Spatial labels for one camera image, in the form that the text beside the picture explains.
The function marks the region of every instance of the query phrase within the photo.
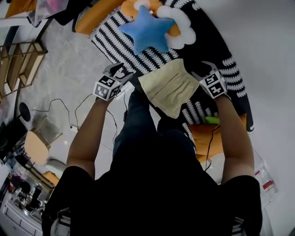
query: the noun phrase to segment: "blue star pillow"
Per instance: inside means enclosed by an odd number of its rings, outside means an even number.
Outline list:
[[[174,24],[175,21],[172,19],[155,18],[147,8],[141,5],[135,21],[119,26],[119,30],[132,37],[135,55],[148,47],[154,47],[166,53],[169,48],[165,33]]]

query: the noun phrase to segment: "jeans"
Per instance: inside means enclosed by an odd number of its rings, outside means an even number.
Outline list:
[[[191,140],[185,136],[181,124],[170,117],[162,118],[156,129],[151,113],[149,111],[148,99],[135,90],[129,99],[128,113],[125,124],[116,137],[113,149],[113,156],[116,154],[123,142],[133,142],[142,139],[143,136],[159,137],[163,136],[171,141],[177,142],[190,154],[195,156],[195,151]]]

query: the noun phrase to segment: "wooden rack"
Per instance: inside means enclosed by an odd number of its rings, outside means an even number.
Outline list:
[[[32,85],[47,52],[38,42],[0,46],[0,99]]]

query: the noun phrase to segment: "black t-shirt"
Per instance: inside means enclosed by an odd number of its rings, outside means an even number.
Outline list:
[[[71,235],[259,235],[260,187],[250,176],[218,186],[169,137],[123,143],[98,180],[68,167],[43,214],[43,234],[70,208]]]

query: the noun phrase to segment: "person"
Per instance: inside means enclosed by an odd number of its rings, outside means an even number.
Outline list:
[[[221,185],[203,171],[192,142],[174,119],[160,120],[156,130],[149,102],[136,90],[115,140],[110,170],[94,180],[110,104],[97,100],[45,208],[44,236],[62,235],[54,222],[62,222],[58,217],[65,209],[71,235],[259,235],[260,186],[251,141],[230,99],[222,95],[215,101],[225,155]]]

